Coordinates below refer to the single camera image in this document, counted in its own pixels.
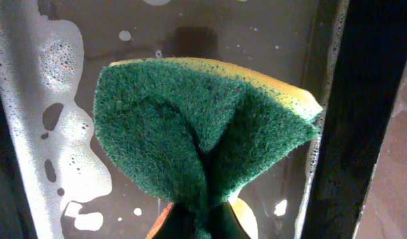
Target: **black frame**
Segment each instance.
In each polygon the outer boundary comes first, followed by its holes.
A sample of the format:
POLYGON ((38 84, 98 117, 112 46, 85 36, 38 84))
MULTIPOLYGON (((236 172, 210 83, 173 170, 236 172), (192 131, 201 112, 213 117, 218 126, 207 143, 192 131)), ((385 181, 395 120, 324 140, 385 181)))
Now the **black frame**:
POLYGON ((407 1, 349 3, 302 238, 352 238, 407 60, 407 1))

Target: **soap suds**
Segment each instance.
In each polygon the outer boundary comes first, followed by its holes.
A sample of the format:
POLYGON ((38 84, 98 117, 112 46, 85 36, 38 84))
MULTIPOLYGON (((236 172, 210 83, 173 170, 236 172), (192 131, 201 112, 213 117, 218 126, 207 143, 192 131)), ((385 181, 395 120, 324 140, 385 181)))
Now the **soap suds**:
POLYGON ((65 216, 69 217, 77 217, 79 214, 79 210, 81 210, 82 205, 77 202, 70 202, 66 206, 66 210, 64 211, 65 216))
POLYGON ((136 209, 134 209, 134 214, 135 214, 136 216, 141 216, 141 214, 142 214, 141 208, 136 208, 136 209))
MULTIPOLYGON (((329 46, 329 51, 327 54, 327 72, 326 72, 326 87, 324 91, 324 95, 321 99, 321 105, 323 106, 323 111, 319 114, 315 125, 318 127, 320 135, 323 134, 323 127, 324 127, 324 119, 326 115, 326 110, 328 106, 328 100, 331 91, 331 85, 333 83, 333 75, 336 67, 337 56, 339 54, 342 33, 343 33, 343 26, 345 24, 347 11, 349 6, 349 0, 341 0, 339 3, 339 8, 336 13, 334 27, 333 27, 333 39, 332 43, 329 46)), ((305 215, 307 211, 309 195, 311 192, 311 185, 314 177, 315 168, 317 167, 318 156, 319 156, 319 148, 321 144, 321 137, 317 137, 309 146, 309 150, 307 153, 307 161, 305 167, 305 176, 307 180, 305 182, 305 188, 303 191, 303 198, 301 201, 301 205, 299 207, 299 213, 295 220, 295 239, 301 238, 303 224, 305 222, 305 215)))
POLYGON ((287 208, 287 200, 284 199, 276 205, 274 214, 276 216, 284 216, 286 208, 287 208))
POLYGON ((155 53, 155 56, 156 56, 157 58, 161 58, 161 57, 162 57, 162 51, 161 51, 161 50, 157 50, 156 53, 155 53))
POLYGON ((99 212, 79 214, 75 218, 75 228, 78 230, 97 231, 103 226, 103 215, 99 212))
POLYGON ((144 0, 144 1, 152 6, 162 6, 170 2, 171 0, 144 0))
POLYGON ((131 40, 131 33, 129 33, 129 31, 121 31, 119 33, 119 39, 121 41, 129 41, 129 40, 131 40))
MULTIPOLYGON (((13 37, 24 38, 24 31, 6 31, 0 10, 0 89, 7 123, 32 217, 39 218, 35 224, 37 236, 63 238, 60 219, 69 202, 88 202, 112 191, 109 171, 90 148, 94 134, 92 119, 74 101, 84 62, 82 35, 70 21, 49 21, 47 16, 42 16, 37 0, 8 1, 4 8, 9 14, 23 13, 13 19, 13 26, 22 24, 34 33, 28 35, 33 44, 13 54, 11 41, 13 37), (27 72, 16 71, 19 66, 13 60, 15 55, 29 59, 22 62, 27 72), (39 98, 29 97, 30 92, 22 91, 24 88, 20 86, 24 82, 28 82, 28 89, 33 89, 39 98), (46 139, 42 114, 56 103, 64 107, 46 139), (89 127, 82 129, 83 123, 89 127), (71 154, 77 155, 74 163, 67 160, 71 154), (49 180, 44 167, 47 159, 54 168, 53 174, 51 167, 47 167, 49 180)), ((98 230, 102 215, 88 217, 96 223, 84 228, 98 230)))

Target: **sponge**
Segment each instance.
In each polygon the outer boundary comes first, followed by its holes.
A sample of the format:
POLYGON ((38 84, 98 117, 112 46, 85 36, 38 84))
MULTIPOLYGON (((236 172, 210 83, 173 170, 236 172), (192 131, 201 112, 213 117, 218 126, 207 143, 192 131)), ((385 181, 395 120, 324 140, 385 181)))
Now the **sponge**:
POLYGON ((237 65, 137 59, 102 70, 94 123, 120 171, 204 227, 210 209, 315 137, 320 111, 309 92, 237 65))

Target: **scrub sponge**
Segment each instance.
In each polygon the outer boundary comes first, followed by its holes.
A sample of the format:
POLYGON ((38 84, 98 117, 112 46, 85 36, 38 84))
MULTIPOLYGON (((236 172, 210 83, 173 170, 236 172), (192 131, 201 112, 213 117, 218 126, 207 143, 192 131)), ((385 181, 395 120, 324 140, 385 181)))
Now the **scrub sponge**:
POLYGON ((152 196, 182 203, 205 225, 210 209, 317 135, 313 96, 233 64, 138 59, 104 68, 96 136, 152 196))

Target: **glass surface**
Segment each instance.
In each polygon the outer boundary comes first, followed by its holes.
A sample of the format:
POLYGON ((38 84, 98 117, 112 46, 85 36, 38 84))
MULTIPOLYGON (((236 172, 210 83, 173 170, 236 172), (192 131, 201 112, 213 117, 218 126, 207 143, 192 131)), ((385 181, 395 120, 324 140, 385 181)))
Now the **glass surface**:
MULTIPOLYGON (((167 206, 122 175, 94 137, 103 67, 212 58, 307 88, 321 101, 338 2, 0 1, 0 90, 39 237, 145 238, 167 206)), ((256 216, 258 238, 294 237, 308 151, 309 144, 293 150, 238 195, 256 216)))

